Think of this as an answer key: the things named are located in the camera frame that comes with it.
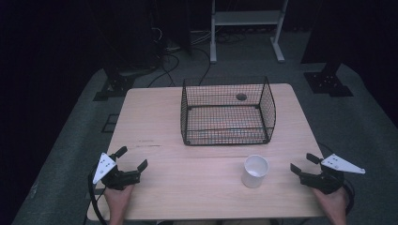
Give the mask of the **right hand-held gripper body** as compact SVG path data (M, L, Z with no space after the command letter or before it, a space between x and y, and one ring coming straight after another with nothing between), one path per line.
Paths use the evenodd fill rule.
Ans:
M302 185L319 189L324 194L330 194L341 188L344 185L345 173L366 173L363 168L335 154L321 159L322 161L319 163L320 174L301 171L301 175L298 178Z

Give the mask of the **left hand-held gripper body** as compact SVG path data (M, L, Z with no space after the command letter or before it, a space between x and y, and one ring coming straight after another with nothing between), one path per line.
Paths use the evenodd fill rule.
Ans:
M117 168L116 160L123 156L123 153L115 153L110 156L102 153L99 163L92 178L92 184L101 182L107 188L123 190L126 186L135 185L140 182L141 167L135 171L123 172Z

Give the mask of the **white cup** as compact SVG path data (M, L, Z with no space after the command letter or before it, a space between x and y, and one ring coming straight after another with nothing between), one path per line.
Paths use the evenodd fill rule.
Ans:
M259 155L251 155L244 161L241 182L247 188L259 188L269 171L268 161Z

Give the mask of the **black wire mesh basket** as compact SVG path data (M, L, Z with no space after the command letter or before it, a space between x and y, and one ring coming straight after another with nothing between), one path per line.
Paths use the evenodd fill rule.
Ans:
M247 99L238 100L239 93ZM186 145L266 144L275 124L275 101L265 76L183 82L180 129Z

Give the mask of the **person's left hand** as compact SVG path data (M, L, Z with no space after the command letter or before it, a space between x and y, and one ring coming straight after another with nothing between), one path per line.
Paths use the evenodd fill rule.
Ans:
M134 185L125 186L123 190L106 188L105 200L110 209L111 218L123 218L130 203Z

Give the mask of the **person's right hand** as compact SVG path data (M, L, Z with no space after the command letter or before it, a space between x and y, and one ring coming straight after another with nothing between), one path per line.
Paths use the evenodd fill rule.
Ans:
M346 196L342 187L330 194L324 194L316 188L313 188L312 192L329 220L346 221Z

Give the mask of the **black stand base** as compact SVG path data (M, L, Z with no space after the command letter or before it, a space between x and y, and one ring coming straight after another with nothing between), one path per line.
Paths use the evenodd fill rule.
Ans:
M333 98L352 97L350 89L343 85L336 73L341 62L327 62L321 71L305 72L304 77L315 94L329 94Z
M108 98L122 98L133 87L134 75L116 73L107 76L101 90L94 96L94 101L106 101Z

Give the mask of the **white metal stand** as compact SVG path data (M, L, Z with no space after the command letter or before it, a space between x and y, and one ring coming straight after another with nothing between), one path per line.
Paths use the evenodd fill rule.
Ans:
M285 61L279 45L280 34L283 28L285 13L289 0L283 0L281 9L257 11L217 11L216 0L212 0L210 21L209 61L217 62L216 28L220 26L250 26L250 25L275 25L276 32L271 37L270 43L279 63Z

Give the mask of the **black rectangular floor frame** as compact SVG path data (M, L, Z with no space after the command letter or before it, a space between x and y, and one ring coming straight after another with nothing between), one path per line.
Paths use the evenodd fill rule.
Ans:
M108 115L105 124L103 125L102 133L113 133L117 124L119 115L117 113L111 113Z

